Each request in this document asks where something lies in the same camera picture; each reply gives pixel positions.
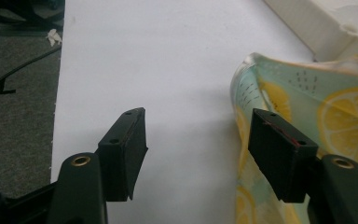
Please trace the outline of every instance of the white surface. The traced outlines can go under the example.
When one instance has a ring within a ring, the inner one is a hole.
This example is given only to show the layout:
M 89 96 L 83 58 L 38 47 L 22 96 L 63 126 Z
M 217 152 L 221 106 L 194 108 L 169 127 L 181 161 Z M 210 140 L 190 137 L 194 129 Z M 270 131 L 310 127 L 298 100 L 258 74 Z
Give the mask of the white surface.
M 358 0 L 265 0 L 320 62 L 358 53 Z
M 52 181 L 126 110 L 146 109 L 149 151 L 134 200 L 111 223 L 234 223 L 240 139 L 229 84 L 252 52 L 310 61 L 263 3 L 67 0 Z

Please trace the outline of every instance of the floor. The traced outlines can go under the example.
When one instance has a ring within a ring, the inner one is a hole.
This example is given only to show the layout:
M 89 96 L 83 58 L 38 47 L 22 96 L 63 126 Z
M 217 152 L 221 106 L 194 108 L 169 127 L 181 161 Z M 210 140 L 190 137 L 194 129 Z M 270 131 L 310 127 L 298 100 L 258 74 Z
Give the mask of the floor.
M 46 35 L 0 35 L 0 77 L 57 46 Z M 17 198 L 49 184 L 61 51 L 0 82 L 0 191 Z

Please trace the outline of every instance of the brass screw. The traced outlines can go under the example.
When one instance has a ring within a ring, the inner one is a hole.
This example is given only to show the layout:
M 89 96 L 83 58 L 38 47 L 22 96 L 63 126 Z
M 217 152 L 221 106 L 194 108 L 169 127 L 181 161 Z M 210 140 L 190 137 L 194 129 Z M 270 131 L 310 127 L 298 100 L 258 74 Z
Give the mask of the brass screw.
M 87 163 L 89 163 L 91 161 L 91 158 L 90 157 L 87 157 L 87 156 L 79 156 L 79 157 L 76 157 L 72 160 L 71 164 L 73 166 L 83 166 L 83 165 L 86 165 Z
M 333 163 L 344 169 L 353 169 L 354 165 L 350 161 L 342 160 L 340 158 L 334 158 Z

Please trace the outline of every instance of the cloth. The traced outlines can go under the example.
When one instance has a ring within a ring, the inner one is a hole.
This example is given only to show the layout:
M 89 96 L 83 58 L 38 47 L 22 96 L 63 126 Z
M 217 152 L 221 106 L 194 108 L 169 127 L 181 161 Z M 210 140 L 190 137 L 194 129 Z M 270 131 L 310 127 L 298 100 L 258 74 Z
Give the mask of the cloth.
M 237 223 L 309 223 L 307 205 L 277 200 L 247 148 L 253 108 L 280 114 L 318 153 L 358 161 L 358 55 L 330 63 L 285 63 L 254 53 L 238 68 L 231 99 L 241 135 Z

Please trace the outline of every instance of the gray carpet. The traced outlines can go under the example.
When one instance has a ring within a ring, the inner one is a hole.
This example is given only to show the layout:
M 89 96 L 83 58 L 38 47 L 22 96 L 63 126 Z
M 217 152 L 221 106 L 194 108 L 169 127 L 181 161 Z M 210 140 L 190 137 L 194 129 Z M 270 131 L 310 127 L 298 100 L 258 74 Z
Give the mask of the gray carpet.
M 0 77 L 52 49 L 43 36 L 0 36 Z M 0 191 L 7 197 L 49 184 L 60 57 L 30 64 L 0 87 Z

